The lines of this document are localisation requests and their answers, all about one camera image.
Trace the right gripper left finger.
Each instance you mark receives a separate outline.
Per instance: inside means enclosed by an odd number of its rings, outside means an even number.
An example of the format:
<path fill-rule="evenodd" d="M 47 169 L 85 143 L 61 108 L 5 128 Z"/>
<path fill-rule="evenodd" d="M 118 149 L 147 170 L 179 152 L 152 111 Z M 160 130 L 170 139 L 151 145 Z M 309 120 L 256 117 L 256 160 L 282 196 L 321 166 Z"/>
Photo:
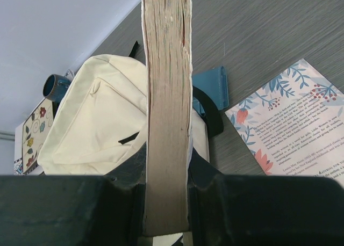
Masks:
<path fill-rule="evenodd" d="M 137 245 L 146 147 L 104 176 L 2 176 L 1 245 Z"/>

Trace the red white paperback book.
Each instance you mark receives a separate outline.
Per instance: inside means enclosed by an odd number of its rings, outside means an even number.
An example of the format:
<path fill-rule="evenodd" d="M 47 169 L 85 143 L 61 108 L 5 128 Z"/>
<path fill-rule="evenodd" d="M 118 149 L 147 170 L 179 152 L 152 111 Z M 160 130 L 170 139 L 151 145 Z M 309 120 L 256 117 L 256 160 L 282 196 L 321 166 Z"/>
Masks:
<path fill-rule="evenodd" d="M 147 67 L 147 157 L 143 234 L 189 229 L 192 154 L 192 0 L 142 0 Z"/>

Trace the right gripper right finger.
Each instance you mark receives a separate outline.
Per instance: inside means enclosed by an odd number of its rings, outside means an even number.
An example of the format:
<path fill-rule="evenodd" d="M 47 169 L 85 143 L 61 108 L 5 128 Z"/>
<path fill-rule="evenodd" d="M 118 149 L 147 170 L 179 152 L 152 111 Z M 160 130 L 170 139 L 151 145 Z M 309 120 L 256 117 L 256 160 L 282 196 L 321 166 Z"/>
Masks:
<path fill-rule="evenodd" d="M 225 175 L 192 153 L 194 245 L 343 245 L 343 188 L 323 177 Z"/>

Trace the cream canvas backpack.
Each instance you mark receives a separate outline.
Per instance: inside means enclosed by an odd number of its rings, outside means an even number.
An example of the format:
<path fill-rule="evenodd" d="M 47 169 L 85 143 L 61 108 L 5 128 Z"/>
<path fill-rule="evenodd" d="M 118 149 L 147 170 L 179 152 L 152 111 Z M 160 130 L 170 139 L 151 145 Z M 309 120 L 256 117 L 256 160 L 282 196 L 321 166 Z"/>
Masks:
<path fill-rule="evenodd" d="M 87 59 L 62 99 L 38 156 L 46 175 L 106 175 L 142 146 L 147 68 L 133 55 Z"/>

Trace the floral pastel notebook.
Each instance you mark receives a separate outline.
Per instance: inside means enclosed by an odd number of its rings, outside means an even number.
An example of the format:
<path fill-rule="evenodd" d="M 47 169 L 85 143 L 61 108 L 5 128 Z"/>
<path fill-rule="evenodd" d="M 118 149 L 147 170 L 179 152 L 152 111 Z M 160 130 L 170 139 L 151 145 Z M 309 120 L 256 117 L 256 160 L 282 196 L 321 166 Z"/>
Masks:
<path fill-rule="evenodd" d="M 266 175 L 343 183 L 343 93 L 307 61 L 292 64 L 226 115 Z"/>

